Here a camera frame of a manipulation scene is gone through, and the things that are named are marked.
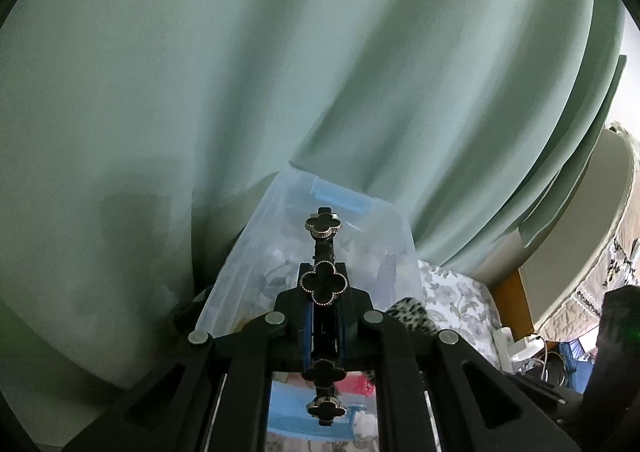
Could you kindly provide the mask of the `white power strip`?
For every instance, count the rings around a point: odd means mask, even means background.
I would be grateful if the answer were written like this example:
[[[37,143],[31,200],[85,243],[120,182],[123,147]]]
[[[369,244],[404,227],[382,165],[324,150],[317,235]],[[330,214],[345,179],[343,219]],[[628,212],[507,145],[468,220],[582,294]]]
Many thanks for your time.
[[[497,328],[492,333],[492,340],[498,352],[500,368],[502,372],[508,374],[514,373],[514,362],[510,355],[509,348],[514,344],[512,332],[510,328],[504,326],[503,328]]]

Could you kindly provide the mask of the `white charger adapter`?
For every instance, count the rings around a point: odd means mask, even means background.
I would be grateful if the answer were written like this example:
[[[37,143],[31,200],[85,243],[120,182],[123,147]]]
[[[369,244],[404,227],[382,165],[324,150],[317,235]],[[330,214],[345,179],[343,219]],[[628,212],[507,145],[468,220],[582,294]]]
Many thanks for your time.
[[[521,363],[535,357],[543,349],[544,339],[542,337],[528,335],[511,344],[508,348],[508,354],[513,363]]]

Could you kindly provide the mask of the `floral white blanket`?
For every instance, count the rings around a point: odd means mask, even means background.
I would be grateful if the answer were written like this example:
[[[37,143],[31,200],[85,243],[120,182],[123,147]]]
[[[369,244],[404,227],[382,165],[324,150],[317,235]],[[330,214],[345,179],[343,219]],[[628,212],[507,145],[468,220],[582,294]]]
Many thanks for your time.
[[[500,366],[492,333],[500,328],[488,288],[460,273],[421,261],[423,294],[418,299],[439,330],[459,333],[495,368]],[[376,399],[354,394],[337,397],[345,416],[323,427],[307,412],[314,384],[298,373],[273,374],[266,451],[377,451]]]

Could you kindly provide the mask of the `green curtain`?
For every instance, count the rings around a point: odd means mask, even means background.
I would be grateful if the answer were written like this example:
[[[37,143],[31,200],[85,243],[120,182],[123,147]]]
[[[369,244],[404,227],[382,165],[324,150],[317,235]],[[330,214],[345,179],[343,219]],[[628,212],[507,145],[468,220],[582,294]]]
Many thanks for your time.
[[[621,0],[18,0],[1,27],[1,390],[62,446],[166,349],[284,166],[470,273],[570,187]]]

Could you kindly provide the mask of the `orange wooden bed frame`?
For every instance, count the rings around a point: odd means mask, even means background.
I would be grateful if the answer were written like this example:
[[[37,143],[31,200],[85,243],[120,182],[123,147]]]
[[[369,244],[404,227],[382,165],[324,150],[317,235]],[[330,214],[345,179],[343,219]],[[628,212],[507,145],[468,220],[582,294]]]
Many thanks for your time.
[[[515,340],[528,336],[535,331],[518,270],[514,270],[502,282],[491,287],[490,292],[492,298],[494,298],[502,325],[511,329]]]

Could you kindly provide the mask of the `red hair claw clip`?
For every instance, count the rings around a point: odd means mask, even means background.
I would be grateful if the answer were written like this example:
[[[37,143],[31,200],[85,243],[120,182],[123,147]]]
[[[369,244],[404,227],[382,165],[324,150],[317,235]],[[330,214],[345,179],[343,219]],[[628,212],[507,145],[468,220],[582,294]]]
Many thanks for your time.
[[[378,268],[378,282],[394,286],[397,279],[397,256],[387,254],[381,261]]]

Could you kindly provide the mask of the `white bed headboard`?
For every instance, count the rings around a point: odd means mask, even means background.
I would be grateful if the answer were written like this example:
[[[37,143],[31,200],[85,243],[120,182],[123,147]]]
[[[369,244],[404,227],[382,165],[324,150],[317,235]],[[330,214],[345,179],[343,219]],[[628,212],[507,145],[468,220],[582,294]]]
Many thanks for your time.
[[[639,169],[631,136],[602,131],[582,180],[558,220],[529,245],[516,231],[471,273],[489,286],[501,322],[520,339],[569,342],[600,322],[610,248],[639,238]]]

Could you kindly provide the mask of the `pink plastic clip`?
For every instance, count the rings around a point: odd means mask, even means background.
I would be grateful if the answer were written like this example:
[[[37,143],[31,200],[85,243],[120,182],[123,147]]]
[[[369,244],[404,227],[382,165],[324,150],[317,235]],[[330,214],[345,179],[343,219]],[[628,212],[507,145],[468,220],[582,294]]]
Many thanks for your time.
[[[367,373],[349,372],[344,380],[337,384],[337,388],[343,394],[354,394],[367,398],[375,397],[375,384]]]

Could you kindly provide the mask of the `clear plastic storage bin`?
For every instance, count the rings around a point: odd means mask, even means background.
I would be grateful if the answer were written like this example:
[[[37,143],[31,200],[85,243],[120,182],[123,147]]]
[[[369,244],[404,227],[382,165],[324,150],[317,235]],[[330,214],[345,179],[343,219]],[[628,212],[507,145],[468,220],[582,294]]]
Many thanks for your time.
[[[314,240],[304,223],[321,207],[341,220],[334,252],[346,266],[350,286],[367,292],[376,310],[421,295],[409,224],[392,204],[286,168],[268,186],[232,247],[196,329],[226,336],[272,311],[278,295],[296,287],[300,265],[314,259]],[[397,256],[394,286],[378,282],[387,254]]]

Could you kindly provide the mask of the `beige quilted bedspread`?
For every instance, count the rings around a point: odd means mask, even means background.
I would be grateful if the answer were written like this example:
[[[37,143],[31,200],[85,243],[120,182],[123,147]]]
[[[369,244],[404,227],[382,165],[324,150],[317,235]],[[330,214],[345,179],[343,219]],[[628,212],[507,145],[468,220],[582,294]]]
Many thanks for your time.
[[[537,330],[569,342],[600,323],[606,293],[639,283],[639,142],[621,124],[600,135],[555,227],[549,264],[561,291]]]

